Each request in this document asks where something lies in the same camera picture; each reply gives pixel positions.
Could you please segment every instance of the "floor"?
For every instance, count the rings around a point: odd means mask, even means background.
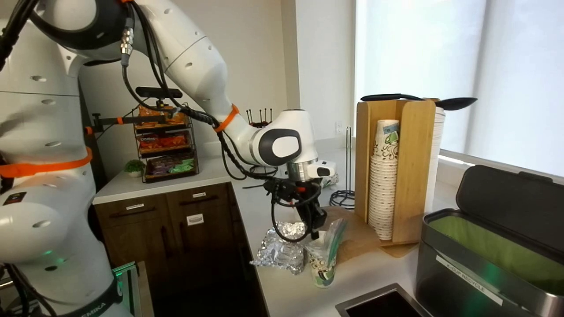
[[[155,317],[181,315],[266,315],[259,289],[243,276],[226,280],[197,290],[187,290],[176,296],[153,299]]]

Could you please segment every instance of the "black cable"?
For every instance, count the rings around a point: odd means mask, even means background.
[[[125,114],[123,114],[123,118],[125,116],[129,116],[129,114],[132,114],[136,109],[137,109],[139,106],[134,106],[130,111],[127,111]],[[107,125],[100,134],[97,134],[95,135],[95,139],[100,139],[109,128],[113,128],[114,125]]]
[[[167,93],[169,88],[167,88],[167,83],[166,83],[166,74],[164,74],[164,65],[162,65],[160,51],[159,51],[159,46],[157,46],[159,40],[157,40],[155,30],[151,28],[148,17],[144,16],[143,9],[141,9],[136,2],[129,2],[129,5],[130,5],[130,9],[136,12],[136,16],[139,17],[139,23],[141,23],[141,28],[143,28],[143,35],[144,35],[144,42],[146,42],[146,56],[148,56],[148,60],[150,60],[150,67],[151,67],[153,77],[155,77],[157,84]],[[123,79],[125,79],[125,83],[127,83],[127,90],[136,97],[134,90],[132,90],[130,84],[129,84],[127,70],[123,70]],[[208,123],[208,125],[211,125],[211,127],[218,127],[218,121],[217,121],[211,114],[203,113],[203,111],[194,111],[194,109],[190,109],[188,106],[181,106],[181,104],[178,104],[176,98],[173,98],[173,97],[169,97],[169,95],[167,95],[167,98],[169,98],[181,113],[185,113],[188,118],[194,118],[194,120],[197,120],[197,121],[204,121],[204,123]],[[273,176],[268,174],[268,172],[255,172],[255,171],[252,171],[252,169],[245,169],[245,167],[241,165],[241,162],[245,162],[245,158],[240,155],[240,151],[238,151],[236,146],[233,146],[233,150],[229,148],[229,144],[227,144],[227,141],[226,141],[226,135],[227,135],[227,134],[224,134],[224,132],[217,132],[217,137],[218,137],[218,141],[220,141],[222,162],[224,162],[224,167],[226,167],[226,171],[227,171],[227,174],[229,174],[233,179],[245,179],[247,176],[248,176],[248,178],[255,178],[255,179],[264,179],[264,181],[277,179],[277,178],[273,178]],[[233,165],[234,165],[243,176],[234,176],[234,174],[231,172],[231,169],[227,167],[226,157],[233,162]],[[273,197],[271,197],[271,216],[273,216],[273,222],[275,222],[275,215],[273,215],[273,213],[275,213],[275,204],[277,204],[277,202],[282,204],[282,202],[280,202],[280,197],[278,197],[277,190],[271,192],[271,195],[273,195]],[[308,204],[308,202],[314,201],[317,195],[319,195],[319,192],[314,194],[312,197],[305,199],[305,201],[300,201],[298,206]]]
[[[127,91],[136,98],[137,104],[141,104],[141,106],[144,106],[144,107],[148,107],[148,109],[155,109],[155,107],[144,104],[144,102],[139,98],[139,95],[134,91],[134,88],[132,88],[130,83],[129,83],[127,67],[122,67],[122,77],[123,77],[123,83],[125,83]]]
[[[14,44],[18,42],[19,32],[33,12],[39,0],[19,0],[0,35],[0,70],[10,56]]]
[[[21,273],[14,264],[9,264],[9,268],[12,268],[12,273],[14,273],[14,276],[21,282],[23,289],[25,289],[28,294],[32,294],[32,296],[39,301],[39,305],[42,305],[42,306],[47,310],[47,313],[49,313],[51,317],[56,317],[56,312],[53,310],[53,306],[46,301],[44,296],[40,296],[40,294],[30,285],[30,282],[23,276],[23,273]]]
[[[271,220],[271,225],[273,225],[273,229],[275,229],[275,232],[282,238],[282,239],[285,239],[285,241],[289,241],[289,243],[298,243],[298,241],[301,241],[301,239],[305,239],[310,232],[312,232],[312,229],[308,227],[308,225],[305,225],[305,232],[300,236],[300,238],[287,238],[287,236],[284,236],[282,232],[280,232],[280,229],[278,229],[278,224],[277,224],[277,195],[275,194],[271,194],[271,199],[270,199],[270,220]]]
[[[14,271],[14,266],[12,264],[5,264],[5,271],[10,276],[14,287],[16,287],[16,292],[19,296],[21,315],[30,315],[30,297],[28,297],[28,294],[25,290],[23,282],[18,278],[18,273]]]

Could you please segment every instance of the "window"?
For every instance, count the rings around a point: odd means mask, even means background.
[[[354,97],[478,97],[441,148],[564,174],[564,2],[358,0]]]

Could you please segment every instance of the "wooden box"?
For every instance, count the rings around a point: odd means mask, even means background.
[[[430,151],[433,141],[433,100],[359,102],[356,111],[356,215],[368,224],[370,157],[377,120],[400,120],[400,148],[395,187],[393,238],[384,246],[421,239]]]

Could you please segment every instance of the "potted plant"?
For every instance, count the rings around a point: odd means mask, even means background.
[[[143,169],[144,169],[144,162],[143,160],[129,160],[125,164],[125,172],[129,176],[141,176]]]

